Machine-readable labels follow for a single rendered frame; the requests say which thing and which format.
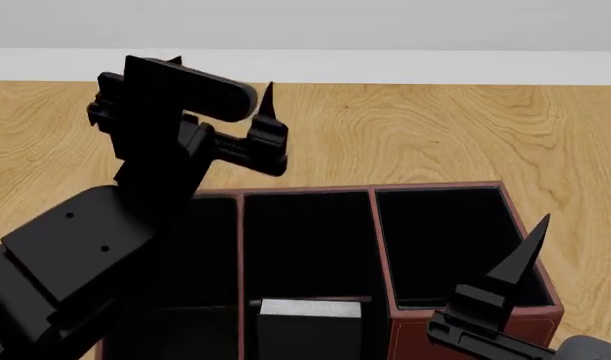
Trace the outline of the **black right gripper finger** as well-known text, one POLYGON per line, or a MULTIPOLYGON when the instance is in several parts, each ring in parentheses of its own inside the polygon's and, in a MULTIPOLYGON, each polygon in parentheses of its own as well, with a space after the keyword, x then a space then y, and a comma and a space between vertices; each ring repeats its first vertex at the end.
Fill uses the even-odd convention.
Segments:
POLYGON ((443 311, 445 323, 473 331, 502 331, 540 254, 550 218, 545 215, 520 245, 489 272, 457 285, 443 311))

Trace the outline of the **dark red leather caddy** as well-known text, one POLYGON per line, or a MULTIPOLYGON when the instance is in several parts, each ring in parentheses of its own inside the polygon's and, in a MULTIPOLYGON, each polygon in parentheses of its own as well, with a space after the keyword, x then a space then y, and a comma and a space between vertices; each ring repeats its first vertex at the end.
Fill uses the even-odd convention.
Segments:
POLYGON ((262 299, 359 302, 360 360, 470 360, 427 323, 526 236, 501 182, 202 191, 95 360, 258 360, 262 299))

